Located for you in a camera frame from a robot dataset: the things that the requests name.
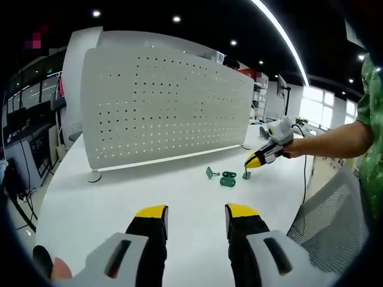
perforated panel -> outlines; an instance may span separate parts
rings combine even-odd
[[[92,169],[242,144],[253,80],[156,48],[88,50],[81,78]]]
[[[287,233],[324,272],[342,274],[369,235],[360,193],[358,179],[346,168],[341,169],[301,206]]]

person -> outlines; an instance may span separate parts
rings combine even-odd
[[[378,218],[383,210],[383,89],[379,73],[369,55],[362,66],[364,96],[357,105],[358,116],[324,135],[295,139],[284,148],[290,157],[354,158],[366,153],[359,168],[361,190],[367,200],[367,214]]]

shelf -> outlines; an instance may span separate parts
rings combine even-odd
[[[260,103],[266,103],[266,95],[262,95],[255,91],[253,94],[253,100],[256,100],[257,102],[260,102]]]
[[[266,89],[265,87],[263,87],[263,85],[259,82],[254,82],[254,86],[258,87],[258,88],[263,88],[263,89]]]

human hand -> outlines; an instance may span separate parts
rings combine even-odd
[[[291,143],[286,145],[283,149],[285,153],[287,153],[290,158],[300,157],[303,155],[303,152],[300,149],[300,141],[301,139],[293,139]]]
[[[51,279],[60,280],[70,279],[72,277],[72,272],[71,269],[69,269],[69,266],[62,259],[56,257],[53,263]]]

white wall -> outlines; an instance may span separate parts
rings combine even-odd
[[[300,101],[302,100],[303,87],[289,85],[290,100],[288,102],[287,115],[291,118],[299,117]],[[284,99],[276,95],[276,82],[269,82],[268,95],[266,97],[266,116],[272,118],[281,118],[284,115]]]
[[[300,102],[303,96],[303,87],[287,84],[291,87],[290,101],[288,103],[287,115],[292,119],[299,117]],[[268,96],[266,99],[266,116],[272,118],[281,118],[284,110],[283,99],[276,95],[276,82],[269,82]],[[336,129],[345,124],[346,101],[338,97],[334,99],[333,117],[331,129]]]
[[[69,148],[72,142],[68,137],[73,133],[71,126],[81,122],[80,114],[80,81],[83,71],[85,52],[95,48],[102,27],[94,27],[75,31],[69,40],[62,68],[62,85],[66,100],[66,108],[61,112],[62,130],[65,146]]]

